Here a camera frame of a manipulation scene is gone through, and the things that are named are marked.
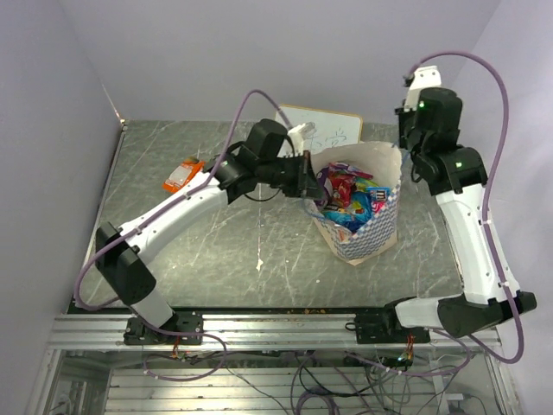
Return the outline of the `blue checkered paper bag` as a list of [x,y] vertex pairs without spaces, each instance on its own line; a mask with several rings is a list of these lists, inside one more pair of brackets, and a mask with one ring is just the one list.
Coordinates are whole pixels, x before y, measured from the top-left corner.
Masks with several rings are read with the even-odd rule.
[[397,242],[403,158],[397,146],[371,141],[312,156],[323,196],[302,203],[331,251],[357,265]]

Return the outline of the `orange snack packet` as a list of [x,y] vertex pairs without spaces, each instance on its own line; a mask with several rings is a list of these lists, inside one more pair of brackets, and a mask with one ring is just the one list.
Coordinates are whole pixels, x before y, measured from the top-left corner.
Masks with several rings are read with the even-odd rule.
[[162,188],[171,194],[176,193],[203,169],[204,164],[204,161],[196,157],[188,157],[169,175],[168,179],[162,184]]

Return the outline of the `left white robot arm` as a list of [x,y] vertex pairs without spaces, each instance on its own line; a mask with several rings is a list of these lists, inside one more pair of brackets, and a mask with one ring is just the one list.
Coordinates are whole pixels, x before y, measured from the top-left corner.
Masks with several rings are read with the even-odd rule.
[[165,246],[202,217],[224,208],[266,184],[295,199],[319,200],[311,154],[303,145],[314,124],[287,130],[267,118],[255,123],[244,141],[230,144],[183,188],[142,216],[96,232],[95,265],[118,300],[145,322],[154,342],[174,336],[177,317],[156,288],[148,268]]

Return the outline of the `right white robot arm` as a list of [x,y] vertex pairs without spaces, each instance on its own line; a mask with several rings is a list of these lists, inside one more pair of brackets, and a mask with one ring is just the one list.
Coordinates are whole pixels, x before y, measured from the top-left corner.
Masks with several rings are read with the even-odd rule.
[[439,86],[409,90],[397,108],[399,145],[412,161],[411,179],[423,180],[444,219],[462,293],[414,297],[395,304],[382,319],[382,335],[400,342],[411,328],[444,329],[459,338],[506,322],[537,307],[507,268],[491,215],[484,206],[489,185],[480,153],[458,143],[462,101]]

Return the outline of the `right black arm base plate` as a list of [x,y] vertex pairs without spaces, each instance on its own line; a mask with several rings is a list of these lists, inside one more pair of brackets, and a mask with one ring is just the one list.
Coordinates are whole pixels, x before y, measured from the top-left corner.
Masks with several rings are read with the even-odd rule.
[[358,344],[430,343],[430,333],[424,328],[404,328],[397,321],[379,315],[356,315],[345,324],[353,332]]

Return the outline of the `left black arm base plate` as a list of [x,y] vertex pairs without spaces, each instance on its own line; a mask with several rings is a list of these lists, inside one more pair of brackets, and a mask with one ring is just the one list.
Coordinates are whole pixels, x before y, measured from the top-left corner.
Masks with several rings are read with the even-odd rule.
[[178,342],[183,345],[200,345],[203,319],[194,312],[176,312],[160,329],[152,329],[141,317],[127,321],[124,345],[155,346]]

